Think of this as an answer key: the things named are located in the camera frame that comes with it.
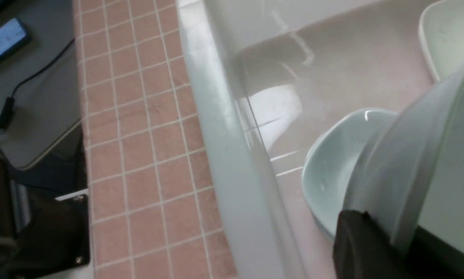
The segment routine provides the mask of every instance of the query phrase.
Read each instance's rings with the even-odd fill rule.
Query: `cable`
[[[30,80],[36,78],[37,76],[45,72],[47,69],[49,69],[53,64],[55,64],[65,54],[65,52],[74,44],[75,41],[76,41],[75,39],[72,39],[62,49],[62,51],[60,51],[60,53],[58,53],[58,55],[53,60],[51,60],[51,62],[46,64],[46,66],[44,66],[42,69],[37,71],[32,76],[29,76],[28,78],[24,79],[23,81],[17,84],[17,86],[14,88],[10,97],[7,97],[7,99],[5,100],[5,104],[3,106],[2,112],[0,113],[0,130],[6,129],[8,125],[10,124],[10,121],[14,114],[15,94],[17,93],[20,86],[24,85],[25,83],[28,83]]]

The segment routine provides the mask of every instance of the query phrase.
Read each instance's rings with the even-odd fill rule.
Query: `sink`
[[[348,113],[399,112],[428,90],[418,23],[434,0],[178,2],[239,277],[334,278],[302,196],[306,154]]]

